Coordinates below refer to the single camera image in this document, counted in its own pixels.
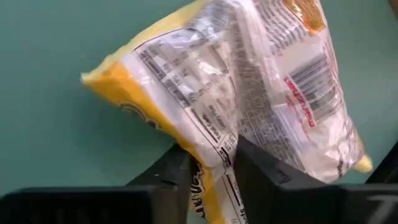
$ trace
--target snack bag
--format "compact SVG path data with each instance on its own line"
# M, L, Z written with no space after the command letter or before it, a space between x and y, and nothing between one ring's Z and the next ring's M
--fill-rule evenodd
M361 158L371 169L317 0L197 0L82 82L196 158L191 203L210 223L247 222L233 172L239 134L324 182Z

